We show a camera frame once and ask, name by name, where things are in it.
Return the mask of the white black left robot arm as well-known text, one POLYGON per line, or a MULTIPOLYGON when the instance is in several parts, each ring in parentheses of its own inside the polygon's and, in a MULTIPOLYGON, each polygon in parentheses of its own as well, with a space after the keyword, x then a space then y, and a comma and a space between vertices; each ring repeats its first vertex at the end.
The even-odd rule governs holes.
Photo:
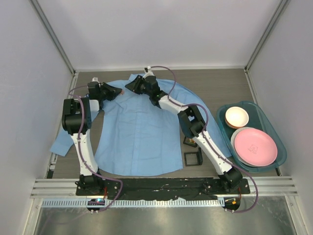
POLYGON ((104 179, 95 161, 90 130, 92 112, 103 108, 104 101, 112 101, 123 93, 121 88, 93 80, 87 84, 88 94, 81 97, 69 92, 71 98, 63 102, 62 127, 73 140, 80 164, 79 180, 75 182, 77 195, 101 194, 105 190, 104 179))

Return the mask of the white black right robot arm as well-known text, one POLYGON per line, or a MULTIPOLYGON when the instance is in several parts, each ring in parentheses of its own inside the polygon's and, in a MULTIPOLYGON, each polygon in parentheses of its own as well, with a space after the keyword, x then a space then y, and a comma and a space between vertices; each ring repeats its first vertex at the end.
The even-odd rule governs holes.
POLYGON ((239 188, 243 176, 214 143, 207 130, 209 114, 202 105, 184 104, 173 99, 160 88, 154 75, 138 75, 134 81, 125 85, 125 88, 135 94, 147 95, 154 106, 177 115, 184 135, 192 139, 213 164, 222 188, 226 192, 233 192, 239 188))

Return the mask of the blue button-up shirt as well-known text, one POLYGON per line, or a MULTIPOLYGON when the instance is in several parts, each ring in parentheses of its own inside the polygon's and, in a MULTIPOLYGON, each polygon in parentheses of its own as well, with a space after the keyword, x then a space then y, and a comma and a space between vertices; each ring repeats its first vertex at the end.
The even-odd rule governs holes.
MULTIPOLYGON (((125 88, 137 75, 108 82, 125 93, 113 101, 104 101, 104 121, 95 161, 101 170, 122 176, 157 176, 183 169, 178 117, 152 105, 147 95, 137 95, 125 88)), ((205 107, 209 134, 224 156, 230 157, 222 133, 205 103, 178 83, 170 96, 184 104, 197 103, 205 107)), ((65 156, 73 144, 70 135, 61 130, 50 151, 65 156)))

